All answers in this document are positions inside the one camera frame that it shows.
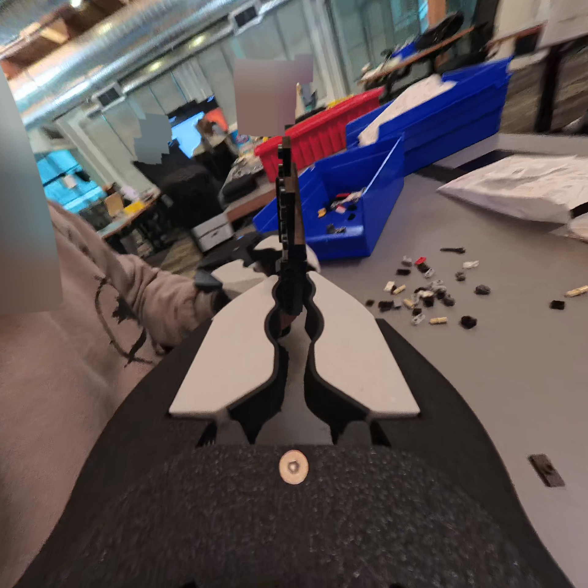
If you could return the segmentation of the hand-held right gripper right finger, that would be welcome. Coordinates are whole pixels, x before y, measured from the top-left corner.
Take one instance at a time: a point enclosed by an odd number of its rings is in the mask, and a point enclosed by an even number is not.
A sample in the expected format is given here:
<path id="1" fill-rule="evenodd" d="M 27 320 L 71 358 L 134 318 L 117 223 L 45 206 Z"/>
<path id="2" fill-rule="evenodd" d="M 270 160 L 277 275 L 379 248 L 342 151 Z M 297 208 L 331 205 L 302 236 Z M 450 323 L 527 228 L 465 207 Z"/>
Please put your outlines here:
<path id="1" fill-rule="evenodd" d="M 420 408 L 374 316 L 317 272 L 307 275 L 304 395 L 319 419 L 416 417 Z"/>

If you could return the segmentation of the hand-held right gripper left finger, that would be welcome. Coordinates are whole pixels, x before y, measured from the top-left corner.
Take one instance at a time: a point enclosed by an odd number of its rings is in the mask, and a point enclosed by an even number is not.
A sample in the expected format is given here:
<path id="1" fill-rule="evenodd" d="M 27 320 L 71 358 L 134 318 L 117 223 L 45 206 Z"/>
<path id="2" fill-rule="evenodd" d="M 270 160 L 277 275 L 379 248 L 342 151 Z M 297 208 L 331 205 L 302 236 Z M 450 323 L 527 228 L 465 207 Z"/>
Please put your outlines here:
<path id="1" fill-rule="evenodd" d="M 169 407 L 171 416 L 221 416 L 270 382 L 278 365 L 269 331 L 277 282 L 277 276 L 267 277 L 212 319 Z"/>

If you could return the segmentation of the black toy brick car chassis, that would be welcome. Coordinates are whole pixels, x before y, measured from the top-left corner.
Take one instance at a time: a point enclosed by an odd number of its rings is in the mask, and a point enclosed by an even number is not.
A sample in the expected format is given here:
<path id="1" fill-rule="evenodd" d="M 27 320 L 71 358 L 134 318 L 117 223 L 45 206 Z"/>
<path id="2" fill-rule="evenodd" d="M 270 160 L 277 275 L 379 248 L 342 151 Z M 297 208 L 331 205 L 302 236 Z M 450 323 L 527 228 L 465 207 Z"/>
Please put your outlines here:
<path id="1" fill-rule="evenodd" d="M 277 301 L 283 316 L 293 319 L 304 307 L 307 252 L 298 169 L 289 136 L 281 137 L 277 156 L 276 204 L 278 237 L 282 245 L 277 270 Z"/>

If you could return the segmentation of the person's left forearm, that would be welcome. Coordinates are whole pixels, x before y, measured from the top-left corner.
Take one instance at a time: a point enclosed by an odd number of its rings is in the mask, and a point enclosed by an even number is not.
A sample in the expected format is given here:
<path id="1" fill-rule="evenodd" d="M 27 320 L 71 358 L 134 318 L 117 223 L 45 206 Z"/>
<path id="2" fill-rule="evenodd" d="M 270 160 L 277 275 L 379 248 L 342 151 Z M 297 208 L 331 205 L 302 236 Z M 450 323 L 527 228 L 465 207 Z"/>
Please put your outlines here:
<path id="1" fill-rule="evenodd" d="M 187 277 L 118 254 L 77 215 L 49 202 L 63 301 L 49 311 L 77 352 L 153 365 L 222 306 Z"/>

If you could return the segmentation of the grey desk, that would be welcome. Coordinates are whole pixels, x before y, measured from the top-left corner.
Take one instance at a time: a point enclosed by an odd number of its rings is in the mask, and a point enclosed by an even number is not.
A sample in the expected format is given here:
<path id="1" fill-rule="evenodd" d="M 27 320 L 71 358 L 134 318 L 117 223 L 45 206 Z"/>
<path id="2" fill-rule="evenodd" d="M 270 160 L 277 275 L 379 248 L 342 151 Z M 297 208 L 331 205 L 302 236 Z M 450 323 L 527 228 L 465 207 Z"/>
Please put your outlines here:
<path id="1" fill-rule="evenodd" d="M 370 257 L 322 263 L 322 274 L 361 304 L 383 299 L 403 255 L 426 256 L 452 283 L 448 326 L 413 326 L 404 310 L 379 313 L 467 401 L 489 433 L 540 539 L 575 587 L 587 587 L 587 244 L 447 198 L 412 174 Z M 466 254 L 440 252 L 464 247 Z M 479 261 L 456 284 L 455 271 Z M 475 284 L 492 289 L 473 294 Z M 473 330 L 458 316 L 479 320 Z M 544 453 L 565 482 L 547 488 L 527 460 Z"/>

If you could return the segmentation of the small blue plastic bin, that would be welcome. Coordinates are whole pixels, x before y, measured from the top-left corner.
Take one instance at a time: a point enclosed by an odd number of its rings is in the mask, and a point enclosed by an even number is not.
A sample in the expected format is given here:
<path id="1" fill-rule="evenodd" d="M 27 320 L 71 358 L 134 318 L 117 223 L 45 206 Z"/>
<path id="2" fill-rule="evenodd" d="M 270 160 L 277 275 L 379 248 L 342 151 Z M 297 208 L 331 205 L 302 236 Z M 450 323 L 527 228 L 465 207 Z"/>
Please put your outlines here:
<path id="1" fill-rule="evenodd" d="M 306 243 L 320 261 L 370 256 L 404 184 L 403 136 L 316 161 L 299 176 Z M 355 209 L 319 217 L 340 194 L 362 192 Z"/>

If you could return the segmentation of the computer monitor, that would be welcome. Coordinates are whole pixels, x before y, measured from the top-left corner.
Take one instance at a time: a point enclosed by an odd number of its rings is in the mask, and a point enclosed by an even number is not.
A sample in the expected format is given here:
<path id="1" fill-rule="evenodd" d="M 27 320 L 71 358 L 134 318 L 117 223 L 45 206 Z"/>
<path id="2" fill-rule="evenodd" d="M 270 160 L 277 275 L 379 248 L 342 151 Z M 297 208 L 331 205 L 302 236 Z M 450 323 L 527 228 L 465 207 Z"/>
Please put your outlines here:
<path id="1" fill-rule="evenodd" d="M 192 158 L 194 152 L 202 146 L 202 135 L 197 125 L 204 116 L 205 113 L 202 111 L 168 116 L 172 129 L 172 141 L 178 144 L 180 151 L 188 158 Z"/>

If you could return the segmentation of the red plastic bin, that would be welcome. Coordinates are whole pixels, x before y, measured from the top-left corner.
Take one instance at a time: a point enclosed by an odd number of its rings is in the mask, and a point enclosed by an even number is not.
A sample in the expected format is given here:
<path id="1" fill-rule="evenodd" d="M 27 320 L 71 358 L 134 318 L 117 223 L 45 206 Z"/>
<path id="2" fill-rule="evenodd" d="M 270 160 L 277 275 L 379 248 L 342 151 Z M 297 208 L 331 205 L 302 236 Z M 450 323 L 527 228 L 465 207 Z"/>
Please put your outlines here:
<path id="1" fill-rule="evenodd" d="M 297 170 L 344 150 L 347 124 L 379 107 L 382 93 L 378 87 L 347 97 L 289 128 L 286 135 Z"/>

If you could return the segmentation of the pile of loose toy bricks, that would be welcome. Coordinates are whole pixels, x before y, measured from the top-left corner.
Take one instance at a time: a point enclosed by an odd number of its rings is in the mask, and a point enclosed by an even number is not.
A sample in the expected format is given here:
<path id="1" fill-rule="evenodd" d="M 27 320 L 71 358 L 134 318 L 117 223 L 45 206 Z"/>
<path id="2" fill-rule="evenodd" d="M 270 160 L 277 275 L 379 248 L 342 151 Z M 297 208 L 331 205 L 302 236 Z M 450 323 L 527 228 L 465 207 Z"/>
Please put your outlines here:
<path id="1" fill-rule="evenodd" d="M 467 272 L 476 269 L 479 261 L 465 261 L 461 269 L 455 271 L 454 281 L 456 284 L 465 284 Z M 412 259 L 404 256 L 401 265 L 396 269 L 395 277 L 407 278 L 411 275 L 418 275 L 424 282 L 410 290 L 407 283 L 402 280 L 389 280 L 383 289 L 385 297 L 378 301 L 368 299 L 364 305 L 368 309 L 376 309 L 379 313 L 393 311 L 406 311 L 410 323 L 413 326 L 427 324 L 429 326 L 448 326 L 452 319 L 442 314 L 442 311 L 455 308 L 457 300 L 449 290 L 452 283 L 439 278 L 436 270 L 431 266 L 426 256 Z M 492 289 L 486 284 L 475 284 L 473 294 L 478 297 L 487 297 Z M 479 320 L 472 315 L 458 316 L 457 324 L 464 330 L 473 330 L 477 327 Z"/>

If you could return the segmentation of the white paper bag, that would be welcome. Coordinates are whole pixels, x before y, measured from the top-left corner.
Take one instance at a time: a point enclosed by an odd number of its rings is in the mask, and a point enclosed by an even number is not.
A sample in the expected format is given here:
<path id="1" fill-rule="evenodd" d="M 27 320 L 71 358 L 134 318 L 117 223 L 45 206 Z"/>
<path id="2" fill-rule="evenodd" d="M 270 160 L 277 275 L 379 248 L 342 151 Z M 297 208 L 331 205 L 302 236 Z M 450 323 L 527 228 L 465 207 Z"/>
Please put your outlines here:
<path id="1" fill-rule="evenodd" d="M 569 224 L 587 214 L 587 158 L 511 155 L 437 190 L 509 217 Z"/>
<path id="2" fill-rule="evenodd" d="M 406 88 L 401 94 L 384 109 L 384 111 L 371 121 L 359 134 L 359 146 L 367 146 L 375 143 L 379 138 L 379 128 L 402 114 L 429 102 L 437 96 L 450 91 L 456 81 L 444 81 L 441 76 L 433 74 Z"/>

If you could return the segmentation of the large blue plastic bin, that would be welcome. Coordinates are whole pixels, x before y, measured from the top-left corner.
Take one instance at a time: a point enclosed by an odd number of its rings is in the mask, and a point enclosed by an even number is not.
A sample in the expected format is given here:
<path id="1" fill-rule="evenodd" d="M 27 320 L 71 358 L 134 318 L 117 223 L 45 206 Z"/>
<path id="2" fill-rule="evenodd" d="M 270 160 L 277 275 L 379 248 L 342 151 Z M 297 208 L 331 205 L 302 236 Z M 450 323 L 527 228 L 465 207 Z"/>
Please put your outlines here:
<path id="1" fill-rule="evenodd" d="M 451 89 L 384 123 L 377 142 L 403 136 L 404 175 L 498 133 L 511 58 L 452 70 Z"/>

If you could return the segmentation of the black flat brick plate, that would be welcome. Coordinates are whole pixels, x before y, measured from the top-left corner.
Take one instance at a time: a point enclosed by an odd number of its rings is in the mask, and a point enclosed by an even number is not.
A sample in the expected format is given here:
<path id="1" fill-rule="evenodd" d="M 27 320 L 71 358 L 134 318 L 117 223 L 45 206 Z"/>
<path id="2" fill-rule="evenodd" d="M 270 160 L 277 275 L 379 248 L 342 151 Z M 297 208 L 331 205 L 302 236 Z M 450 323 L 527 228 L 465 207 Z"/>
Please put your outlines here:
<path id="1" fill-rule="evenodd" d="M 547 488 L 565 487 L 562 476 L 546 454 L 531 454 L 527 457 L 527 460 Z"/>

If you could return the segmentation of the wooden office table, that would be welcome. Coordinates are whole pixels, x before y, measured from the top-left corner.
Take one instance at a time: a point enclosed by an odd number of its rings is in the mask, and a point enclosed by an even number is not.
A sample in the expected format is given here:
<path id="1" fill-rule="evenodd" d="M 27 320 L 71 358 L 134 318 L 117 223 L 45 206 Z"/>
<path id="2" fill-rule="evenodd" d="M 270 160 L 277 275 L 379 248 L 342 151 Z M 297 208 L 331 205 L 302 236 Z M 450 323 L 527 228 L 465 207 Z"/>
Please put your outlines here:
<path id="1" fill-rule="evenodd" d="M 429 47 L 423 51 L 414 53 L 406 58 L 401 58 L 400 60 L 389 59 L 386 62 L 382 63 L 381 65 L 377 66 L 376 68 L 367 71 L 362 75 L 362 77 L 357 81 L 357 86 L 365 86 L 366 84 L 374 84 L 376 80 L 379 80 L 383 77 L 388 76 L 389 74 L 397 71 L 402 70 L 403 68 L 407 68 L 410 65 L 416 64 L 418 62 L 423 61 L 435 61 L 435 56 L 438 54 L 444 53 L 448 48 L 453 46 L 456 42 L 467 36 L 468 34 L 474 32 L 475 26 L 471 26 L 455 35 L 443 40 L 442 42 Z"/>

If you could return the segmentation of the silver ventilation duct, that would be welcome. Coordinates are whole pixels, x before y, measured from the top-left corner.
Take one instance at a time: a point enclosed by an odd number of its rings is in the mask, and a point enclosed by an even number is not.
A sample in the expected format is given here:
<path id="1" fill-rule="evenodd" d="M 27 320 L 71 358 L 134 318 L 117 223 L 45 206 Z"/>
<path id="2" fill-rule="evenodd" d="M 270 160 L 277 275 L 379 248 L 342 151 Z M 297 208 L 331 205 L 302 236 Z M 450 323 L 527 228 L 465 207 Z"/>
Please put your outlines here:
<path id="1" fill-rule="evenodd" d="M 285 1 L 135 1 L 8 82 L 26 130 L 64 114 L 210 24 L 257 4 L 259 15 Z"/>

